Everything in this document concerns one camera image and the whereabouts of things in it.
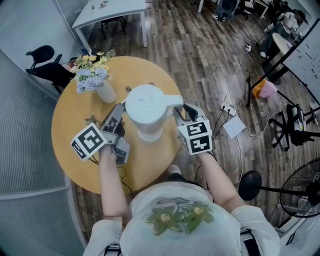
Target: black fan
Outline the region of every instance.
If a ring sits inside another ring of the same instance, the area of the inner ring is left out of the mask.
[[[297,169],[282,188],[262,185],[261,175],[248,171],[239,184],[239,195],[243,200],[254,199],[260,190],[280,193],[280,204],[291,216],[309,218],[320,214],[320,158],[314,159]]]

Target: hand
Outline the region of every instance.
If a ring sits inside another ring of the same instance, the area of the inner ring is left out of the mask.
[[[117,156],[112,151],[111,145],[104,145],[99,149],[99,162],[106,160],[107,162],[116,161]]]

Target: white t-shirt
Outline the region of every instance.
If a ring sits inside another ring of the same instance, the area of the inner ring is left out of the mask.
[[[289,28],[291,28],[291,29],[293,29],[294,31],[296,31],[296,30],[299,28],[299,25],[298,25],[298,21],[297,21],[296,18],[295,18],[295,14],[292,13],[292,12],[286,12],[284,16],[287,17],[287,19],[288,19]],[[291,31],[290,31],[289,28],[286,28],[286,27],[284,26],[284,21],[281,21],[280,23],[282,24],[282,26],[283,26],[283,28],[285,29],[285,31],[286,31],[288,34],[290,34]]]
[[[245,205],[230,214],[193,184],[154,185],[129,209],[131,220],[122,233],[119,218],[93,226],[83,256],[103,256],[112,244],[120,244],[124,256],[246,256],[241,229],[251,230],[262,256],[280,253],[280,238],[260,208]]]

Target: white cable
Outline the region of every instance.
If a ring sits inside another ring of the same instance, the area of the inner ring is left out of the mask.
[[[263,132],[262,132],[261,136],[254,135],[253,132],[249,132],[248,127],[244,124],[244,126],[245,126],[245,128],[246,128],[246,131],[248,132],[248,135],[249,135],[250,137],[261,138],[261,137],[264,135],[265,130],[266,130],[267,127],[268,127],[269,120],[270,120],[275,114],[277,114],[277,113],[280,113],[280,111],[274,112],[272,115],[270,115],[270,117],[268,118],[268,121],[266,122],[266,125],[265,125],[265,127],[264,127],[264,129],[263,129]]]
[[[240,144],[239,144],[238,135],[236,135],[235,137],[236,137],[236,142],[238,142],[238,146],[239,146],[239,149],[240,149],[240,160],[241,160],[241,166],[242,166],[240,180],[239,180],[238,186],[236,187],[236,191],[238,191],[238,188],[240,186],[240,182],[241,182],[241,179],[242,179],[242,175],[244,173],[244,163],[242,162],[242,151],[241,151],[241,147],[240,147]]]
[[[236,74],[237,74],[237,72],[238,72],[238,69],[240,68],[240,65],[241,65],[241,63],[242,63],[242,56],[245,55],[245,54],[247,54],[247,53],[248,53],[248,52],[246,51],[245,53],[241,54],[241,56],[240,56],[240,63],[239,63],[239,65],[238,65],[238,67],[237,67],[237,69],[236,69],[236,71],[235,71],[235,73],[234,73],[234,75],[233,75],[233,77],[232,77],[231,83],[230,83],[230,85],[229,85],[229,87],[228,87],[228,91],[226,92],[226,95],[225,95],[225,97],[224,97],[224,100],[223,100],[222,104],[225,103],[226,98],[227,98],[227,96],[228,96],[228,94],[229,94],[231,85],[232,85],[232,83],[233,83],[233,81],[234,81],[234,79],[235,79],[235,76],[236,76]]]

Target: flower vase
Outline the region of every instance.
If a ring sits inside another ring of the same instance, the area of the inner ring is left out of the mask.
[[[112,103],[116,100],[116,92],[107,80],[103,80],[100,86],[96,88],[96,92],[106,103]]]

